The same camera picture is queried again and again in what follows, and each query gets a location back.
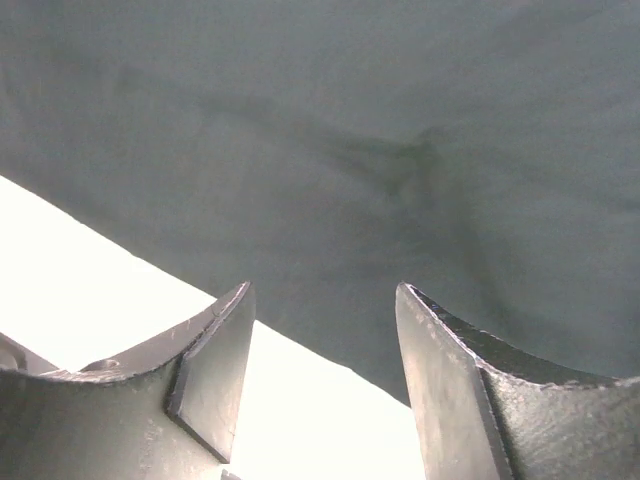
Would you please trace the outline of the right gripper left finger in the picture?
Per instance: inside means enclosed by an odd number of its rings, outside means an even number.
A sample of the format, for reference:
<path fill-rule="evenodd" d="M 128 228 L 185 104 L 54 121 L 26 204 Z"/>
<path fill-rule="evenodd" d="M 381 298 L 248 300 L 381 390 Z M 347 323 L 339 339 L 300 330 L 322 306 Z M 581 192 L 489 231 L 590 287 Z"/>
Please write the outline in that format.
<path fill-rule="evenodd" d="M 227 479 L 255 321 L 242 283 L 77 372 L 1 340 L 1 475 Z"/>

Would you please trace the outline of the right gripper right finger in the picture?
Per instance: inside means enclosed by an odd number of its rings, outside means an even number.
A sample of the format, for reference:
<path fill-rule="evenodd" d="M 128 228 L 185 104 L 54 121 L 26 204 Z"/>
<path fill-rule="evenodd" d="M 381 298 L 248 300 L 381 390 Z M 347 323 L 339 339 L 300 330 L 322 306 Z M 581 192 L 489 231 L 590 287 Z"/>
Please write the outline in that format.
<path fill-rule="evenodd" d="M 512 347 L 402 283 L 397 333 L 429 479 L 635 479 L 639 382 Z"/>

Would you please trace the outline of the black t shirt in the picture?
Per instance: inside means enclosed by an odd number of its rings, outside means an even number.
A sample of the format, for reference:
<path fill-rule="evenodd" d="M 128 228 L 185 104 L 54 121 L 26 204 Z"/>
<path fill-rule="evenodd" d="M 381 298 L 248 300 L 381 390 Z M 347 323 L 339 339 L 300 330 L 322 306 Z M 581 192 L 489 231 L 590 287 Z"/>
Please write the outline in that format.
<path fill-rule="evenodd" d="M 403 281 L 639 372 L 635 1 L 5 1 L 1 172 L 400 401 Z"/>

